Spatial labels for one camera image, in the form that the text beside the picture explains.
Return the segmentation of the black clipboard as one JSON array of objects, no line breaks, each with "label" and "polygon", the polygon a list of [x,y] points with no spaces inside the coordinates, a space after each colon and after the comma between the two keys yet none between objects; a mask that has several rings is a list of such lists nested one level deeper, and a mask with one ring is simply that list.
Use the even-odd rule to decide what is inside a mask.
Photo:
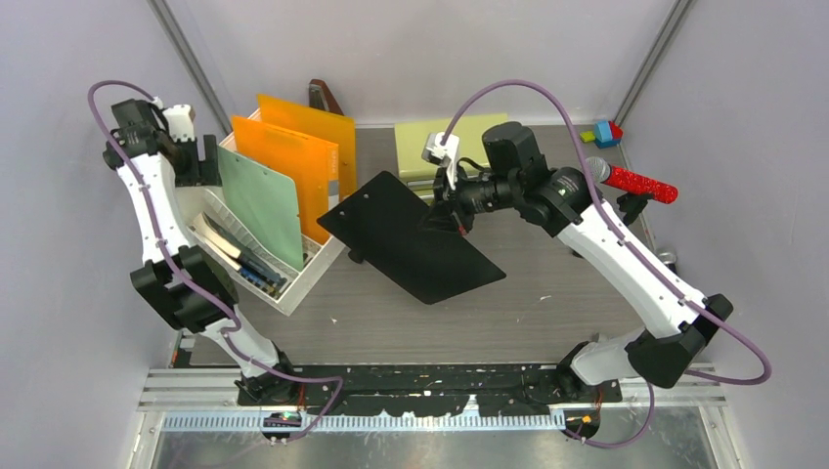
[{"label": "black clipboard", "polygon": [[381,171],[318,224],[426,305],[506,278],[460,234],[421,229],[427,212],[403,182]]}]

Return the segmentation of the mint green clipboard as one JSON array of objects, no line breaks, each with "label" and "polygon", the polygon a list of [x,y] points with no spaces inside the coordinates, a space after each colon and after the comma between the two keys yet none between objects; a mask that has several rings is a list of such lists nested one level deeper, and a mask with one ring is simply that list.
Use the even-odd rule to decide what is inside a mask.
[{"label": "mint green clipboard", "polygon": [[229,209],[274,257],[304,267],[294,181],[235,151],[219,147],[218,167]]}]

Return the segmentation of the thick orange binder folder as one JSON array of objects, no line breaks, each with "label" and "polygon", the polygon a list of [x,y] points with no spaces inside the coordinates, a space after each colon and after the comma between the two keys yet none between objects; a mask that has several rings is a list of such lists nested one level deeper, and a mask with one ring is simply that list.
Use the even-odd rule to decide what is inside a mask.
[{"label": "thick orange binder folder", "polygon": [[231,122],[239,153],[294,181],[302,233],[327,243],[318,219],[339,203],[339,145],[250,118]]}]

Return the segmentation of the Nineteen Eighty-Four dark book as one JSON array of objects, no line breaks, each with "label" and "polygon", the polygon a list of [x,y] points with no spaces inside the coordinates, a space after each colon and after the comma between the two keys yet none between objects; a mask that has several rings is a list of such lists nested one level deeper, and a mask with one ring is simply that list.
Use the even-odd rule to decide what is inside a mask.
[{"label": "Nineteen Eighty-Four dark book", "polygon": [[268,296],[277,298],[281,295],[287,278],[268,267],[237,241],[233,241],[228,234],[224,234],[222,228],[205,213],[199,213],[193,218],[191,228],[242,278]]}]

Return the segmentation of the white plastic file rack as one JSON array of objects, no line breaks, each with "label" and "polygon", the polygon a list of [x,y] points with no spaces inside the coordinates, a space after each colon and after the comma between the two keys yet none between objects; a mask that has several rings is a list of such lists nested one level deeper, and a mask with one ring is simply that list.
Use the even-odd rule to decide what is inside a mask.
[{"label": "white plastic file rack", "polygon": [[[246,118],[263,122],[260,118],[259,111],[255,111]],[[218,143],[218,145],[219,147],[239,153],[234,139],[234,130],[231,135]],[[240,288],[251,292],[285,316],[293,313],[343,248],[342,243],[334,239],[331,234],[325,244],[318,244],[302,234],[304,267],[302,270],[296,271],[262,247],[258,239],[251,234],[246,225],[229,209],[222,186],[180,188],[177,190],[177,197],[188,229],[194,235],[196,241],[227,271],[231,279]],[[229,235],[233,241],[237,241],[242,247],[248,249],[268,267],[287,278],[286,285],[279,297],[273,298],[268,296],[242,278],[195,234],[191,228],[191,224],[193,218],[199,213],[205,213],[215,224],[222,228],[225,235]]]}]

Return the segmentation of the red black stamp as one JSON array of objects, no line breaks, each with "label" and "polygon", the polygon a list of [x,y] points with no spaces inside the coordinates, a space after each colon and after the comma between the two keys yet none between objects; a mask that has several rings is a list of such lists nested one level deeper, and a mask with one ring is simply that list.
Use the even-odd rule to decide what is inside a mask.
[{"label": "red black stamp", "polygon": [[365,257],[356,250],[351,250],[348,253],[348,257],[351,261],[353,261],[356,264],[363,264],[365,262]]}]

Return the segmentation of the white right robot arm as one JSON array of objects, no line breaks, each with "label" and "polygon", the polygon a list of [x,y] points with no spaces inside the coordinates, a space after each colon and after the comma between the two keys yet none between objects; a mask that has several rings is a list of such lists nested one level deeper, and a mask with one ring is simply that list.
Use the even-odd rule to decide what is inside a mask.
[{"label": "white right robot arm", "polygon": [[557,376],[567,399],[582,401],[599,384],[636,376],[674,387],[731,315],[731,302],[705,296],[673,273],[606,200],[592,200],[595,188],[582,171],[549,168],[530,128],[505,122],[488,129],[482,142],[489,167],[469,178],[457,136],[427,137],[422,157],[438,170],[424,225],[465,235],[476,214],[513,208],[587,260],[629,302],[643,329],[577,346]]}]

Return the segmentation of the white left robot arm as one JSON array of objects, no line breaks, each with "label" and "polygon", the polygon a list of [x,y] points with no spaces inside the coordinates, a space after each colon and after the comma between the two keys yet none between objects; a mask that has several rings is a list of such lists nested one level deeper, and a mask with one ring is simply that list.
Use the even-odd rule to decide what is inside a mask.
[{"label": "white left robot arm", "polygon": [[198,155],[189,106],[130,99],[111,108],[116,121],[103,153],[130,194],[142,237],[134,289],[175,330],[220,346],[240,367],[240,398],[286,405],[303,387],[287,355],[239,311],[235,283],[195,237],[177,190],[219,180],[217,156]]}]

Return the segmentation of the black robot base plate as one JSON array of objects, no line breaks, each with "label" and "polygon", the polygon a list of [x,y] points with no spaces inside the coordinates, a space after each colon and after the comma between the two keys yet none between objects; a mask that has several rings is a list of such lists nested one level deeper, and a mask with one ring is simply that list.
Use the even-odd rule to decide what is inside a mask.
[{"label": "black robot base plate", "polygon": [[421,365],[302,365],[291,382],[264,373],[235,384],[239,405],[302,405],[316,415],[326,403],[329,415],[400,417],[460,414],[476,403],[482,416],[533,416],[549,405],[618,403],[620,386],[607,381],[591,387],[567,371],[539,363]]}]

